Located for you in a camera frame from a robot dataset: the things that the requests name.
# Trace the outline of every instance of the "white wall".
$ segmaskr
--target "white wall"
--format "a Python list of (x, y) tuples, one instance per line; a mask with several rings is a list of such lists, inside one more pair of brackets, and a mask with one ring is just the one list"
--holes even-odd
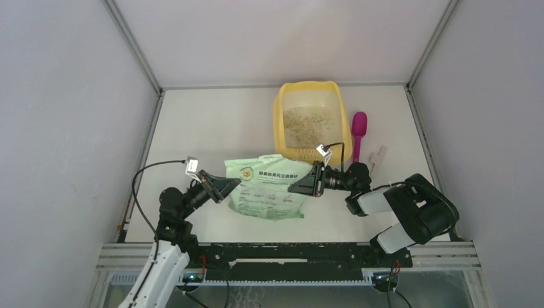
[(163, 87), (406, 82), (448, 0), (118, 0)]
[(498, 307), (541, 307), (544, 2), (463, 1), (415, 88)]
[(0, 28), (0, 307), (81, 307), (155, 93), (100, 1), (2, 1)]

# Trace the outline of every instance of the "red wire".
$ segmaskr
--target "red wire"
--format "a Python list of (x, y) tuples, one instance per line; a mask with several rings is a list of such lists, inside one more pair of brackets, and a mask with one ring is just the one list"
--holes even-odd
[(395, 275), (398, 275), (400, 274), (400, 268), (401, 268), (400, 262), (398, 260), (396, 261), (396, 268), (398, 269), (398, 271), (396, 271)]
[(200, 256), (200, 259), (202, 259), (202, 275), (206, 273), (206, 255)]

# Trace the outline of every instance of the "gray corner trim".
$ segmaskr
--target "gray corner trim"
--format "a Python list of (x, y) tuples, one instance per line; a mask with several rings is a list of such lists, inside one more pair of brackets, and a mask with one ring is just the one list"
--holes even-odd
[(127, 43), (128, 48), (132, 52), (132, 55), (134, 56), (136, 61), (138, 61), (138, 64), (140, 65), (140, 68), (144, 71), (144, 74), (146, 74), (146, 76), (148, 77), (151, 86), (154, 88), (157, 94), (160, 94), (160, 85), (158, 84), (157, 78), (153, 74), (153, 71), (151, 70), (149, 63), (146, 60), (142, 49), (132, 35), (130, 28), (128, 27), (125, 19), (123, 18), (123, 15), (121, 14), (121, 11), (119, 10), (119, 7), (114, 0), (102, 0), (102, 2), (106, 6), (108, 13), (110, 13), (110, 16), (112, 17), (115, 25), (117, 26), (117, 29), (119, 30), (119, 32), (121, 32), (124, 41)]
[[(146, 161), (148, 159), (149, 155), (149, 149), (151, 148), (151, 142), (153, 141), (153, 135), (155, 134), (155, 128), (157, 127), (158, 117), (160, 115), (160, 109), (162, 108), (162, 101), (164, 99), (164, 92), (161, 93), (157, 100), (155, 101), (155, 109), (153, 110), (153, 115), (151, 116), (151, 119), (149, 121), (149, 126), (146, 131), (146, 138), (144, 139), (144, 144), (142, 147), (142, 151), (140, 152), (140, 157), (138, 158), (138, 165), (134, 170), (135, 174), (138, 172), (138, 170), (142, 169), (146, 165)], [(140, 182), (142, 178), (138, 178), (136, 180), (136, 191), (140, 188)], [(129, 187), (128, 195), (126, 197), (126, 208), (123, 213), (123, 216), (121, 217), (121, 223), (119, 230), (117, 231), (117, 235), (119, 235), (120, 231), (123, 231), (124, 224), (130, 219), (130, 216), (132, 216), (132, 209), (134, 208), (134, 199), (132, 198), (132, 186)]]
[(440, 18), (440, 21), (438, 22), (438, 25), (436, 26), (436, 29), (434, 30), (432, 36), (430, 37), (429, 42), (427, 43), (427, 46), (425, 46), (425, 50), (423, 51), (423, 54), (421, 55), (420, 60), (418, 61), (418, 64), (416, 65), (416, 68), (414, 69), (414, 72), (412, 73), (412, 76), (410, 76), (410, 80), (408, 81), (408, 89), (412, 89), (416, 82), (418, 81), (421, 72), (423, 68), (425, 67), (425, 64), (427, 64), (427, 61), (429, 61), (429, 58), (436, 47), (436, 44), (438, 43), (438, 40), (444, 33), (444, 29), (447, 27), (448, 23), (450, 22), (450, 19), (452, 18), (455, 9), (459, 6), (459, 3), (461, 0), (450, 0), (448, 3), (448, 6), (446, 7), (446, 10), (444, 11), (444, 14), (442, 14), (442, 17)]
[(408, 85), (406, 85), (404, 87), (404, 91), (406, 92), (408, 105), (410, 105), (410, 110), (412, 111), (414, 122), (416, 123), (416, 129), (418, 130), (418, 135), (420, 136), (421, 146), (423, 147), (423, 152), (425, 154), (425, 158), (427, 159), (427, 165), (429, 165), (430, 176), (432, 177), (434, 186), (439, 191), (443, 192), (444, 187), (442, 186), (442, 181), (440, 180), (440, 176), (438, 175), (438, 170), (436, 169), (436, 165), (434, 163), (434, 158), (433, 158), (431, 147), (429, 145), (429, 140), (427, 140), (425, 126), (423, 122), (421, 121), (420, 112), (418, 110), (416, 102), (414, 101), (414, 97), (412, 96), (412, 90), (408, 88)]

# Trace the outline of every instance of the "gray wall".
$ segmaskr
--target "gray wall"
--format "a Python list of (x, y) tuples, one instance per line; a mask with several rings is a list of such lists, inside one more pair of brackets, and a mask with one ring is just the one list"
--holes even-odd
[(544, 1), (463, 1), (414, 90), (499, 307), (541, 307)]
[(0, 3), (0, 307), (81, 307), (155, 94), (98, 0)]

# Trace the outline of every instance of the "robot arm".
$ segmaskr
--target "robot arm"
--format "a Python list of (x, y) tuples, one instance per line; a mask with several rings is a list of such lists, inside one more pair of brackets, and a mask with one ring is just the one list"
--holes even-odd
[(188, 264), (189, 254), (182, 252), (178, 245), (161, 240), (153, 243), (144, 269), (119, 308), (165, 307), (178, 277)]
[(209, 199), (220, 203), (241, 183), (238, 178), (220, 178), (204, 170), (193, 174), (199, 183), (186, 193), (170, 187), (160, 195), (156, 241), (144, 269), (120, 308), (166, 306), (178, 277), (191, 257), (199, 255), (198, 241), (191, 234), (192, 224), (185, 219)]
[(310, 173), (288, 191), (313, 197), (322, 196), (325, 189), (350, 191), (346, 205), (358, 216), (392, 210), (399, 223), (370, 241), (378, 257), (416, 243), (425, 244), (459, 220), (455, 206), (420, 174), (375, 190), (370, 189), (370, 183), (368, 167), (361, 162), (353, 163), (345, 173), (315, 162)]

